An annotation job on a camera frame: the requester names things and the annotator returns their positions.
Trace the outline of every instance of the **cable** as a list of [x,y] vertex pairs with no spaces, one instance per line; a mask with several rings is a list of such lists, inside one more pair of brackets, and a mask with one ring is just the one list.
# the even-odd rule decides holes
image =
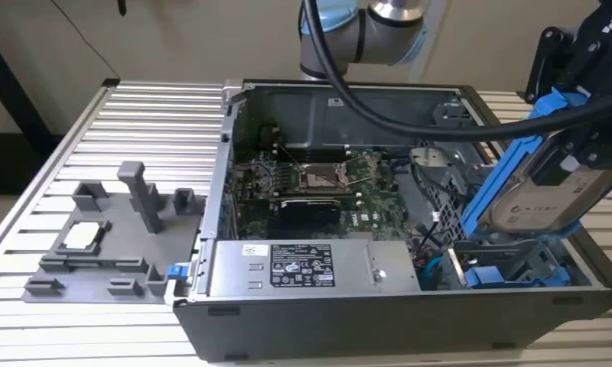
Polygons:
[[597,99],[585,106],[575,107],[562,113],[547,115],[527,121],[512,122],[495,126],[415,126],[390,119],[375,112],[360,101],[347,85],[336,62],[328,49],[323,25],[319,19],[316,0],[304,0],[306,21],[311,30],[315,53],[323,65],[328,81],[340,94],[346,105],[375,126],[402,135],[411,135],[432,141],[500,141],[527,136],[547,134],[566,128],[575,128],[612,117],[612,94]]
[[299,4],[299,16],[298,16],[298,33],[299,40],[302,41],[302,23],[304,22],[304,2]]
[[109,62],[107,61],[107,59],[104,58],[103,54],[100,54],[97,52],[97,50],[95,49],[93,45],[91,44],[89,40],[85,39],[84,37],[84,34],[81,33],[79,27],[76,26],[75,22],[72,21],[71,17],[68,16],[67,12],[63,10],[61,6],[59,6],[57,2],[55,0],[49,0],[52,2],[52,4],[55,4],[56,8],[59,9],[59,11],[61,12],[63,16],[65,17],[65,19],[68,20],[68,22],[71,23],[71,26],[75,28],[77,34],[80,35],[81,37],[81,40],[84,41],[84,43],[87,44],[88,47],[91,47],[91,50],[93,50],[95,54],[97,55],[97,57],[100,57],[101,61],[104,61],[104,64],[108,66],[108,68],[111,69],[111,71],[113,72],[115,76],[120,78],[120,74],[117,71],[115,71],[113,69],[113,66],[109,64]]
[[427,181],[427,183],[431,186],[435,186],[439,191],[450,195],[451,197],[455,197],[456,199],[462,200],[464,203],[471,201],[470,197],[467,195],[463,195],[462,193],[456,193],[454,190],[451,190],[448,187],[446,187],[442,183],[435,181],[431,176],[426,173],[426,170],[422,168],[422,166],[416,163],[412,164],[412,171],[415,171]]
[[439,224],[440,224],[439,220],[432,223],[432,226],[428,229],[427,234],[424,235],[424,238],[422,239],[422,242],[419,243],[420,246],[424,246],[424,244],[427,243],[428,239],[431,238],[432,231],[436,230]]

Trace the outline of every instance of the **motherboard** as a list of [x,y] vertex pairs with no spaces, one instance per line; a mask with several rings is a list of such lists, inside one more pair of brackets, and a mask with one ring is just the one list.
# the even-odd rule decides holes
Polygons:
[[343,152],[343,161],[303,163],[278,147],[235,165],[242,239],[412,238],[415,223],[383,152]]

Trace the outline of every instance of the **power supply label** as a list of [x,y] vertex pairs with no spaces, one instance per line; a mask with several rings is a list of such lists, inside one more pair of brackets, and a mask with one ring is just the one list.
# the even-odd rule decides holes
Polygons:
[[335,287],[331,245],[272,245],[274,287]]

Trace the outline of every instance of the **blue clip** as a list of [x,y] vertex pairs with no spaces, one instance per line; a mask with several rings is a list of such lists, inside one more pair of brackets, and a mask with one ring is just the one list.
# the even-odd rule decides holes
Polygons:
[[167,269],[167,278],[175,279],[176,281],[188,280],[188,265],[171,265]]

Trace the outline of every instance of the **black stand leg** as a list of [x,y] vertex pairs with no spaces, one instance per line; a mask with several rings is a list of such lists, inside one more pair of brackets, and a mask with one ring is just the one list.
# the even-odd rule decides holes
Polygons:
[[0,54],[0,102],[23,134],[0,134],[0,194],[23,193],[59,136],[49,129]]

